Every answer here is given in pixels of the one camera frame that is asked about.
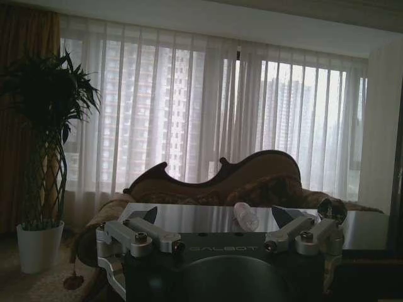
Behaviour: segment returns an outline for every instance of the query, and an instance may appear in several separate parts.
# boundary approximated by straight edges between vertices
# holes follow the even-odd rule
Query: sheer white curtain
[[[304,187],[356,199],[365,60],[71,16],[61,35],[102,95],[65,145],[71,225],[162,161],[202,182],[221,156],[271,148],[297,160]]]

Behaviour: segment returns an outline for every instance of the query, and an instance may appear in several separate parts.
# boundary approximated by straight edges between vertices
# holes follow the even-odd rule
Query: floor
[[[75,302],[80,301],[83,289],[93,269],[77,261],[76,271],[84,276],[84,284],[68,291],[63,280],[72,272],[68,263],[72,237],[64,234],[60,245],[59,260],[49,271],[28,275],[20,271],[16,235],[0,238],[0,301],[2,302]]]

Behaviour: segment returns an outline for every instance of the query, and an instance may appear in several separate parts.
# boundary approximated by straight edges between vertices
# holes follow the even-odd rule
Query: ceiling
[[[403,37],[401,33],[202,0],[15,0],[14,2],[65,14],[354,57],[368,57],[372,50]]]
[[[403,33],[402,0],[209,0]]]

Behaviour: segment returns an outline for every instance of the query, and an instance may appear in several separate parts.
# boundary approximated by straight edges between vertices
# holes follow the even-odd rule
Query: brown sofa
[[[265,150],[237,164],[220,159],[221,169],[211,180],[201,184],[180,182],[166,174],[165,162],[154,166],[132,185],[106,203],[77,236],[71,253],[81,262],[96,267],[95,229],[103,221],[117,219],[127,203],[169,203],[232,206],[245,201],[251,206],[279,205],[289,208],[317,208],[325,199],[344,203],[347,210],[379,211],[335,199],[326,193],[302,188],[300,171],[294,159],[285,152]],[[106,284],[105,273],[97,269],[83,301],[91,301]]]

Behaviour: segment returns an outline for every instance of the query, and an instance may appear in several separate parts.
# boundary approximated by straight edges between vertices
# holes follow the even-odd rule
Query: brown curtain
[[[0,74],[25,52],[46,56],[60,50],[57,13],[0,4]],[[31,134],[22,117],[4,110],[0,99],[0,233],[13,232],[19,222],[23,179]]]

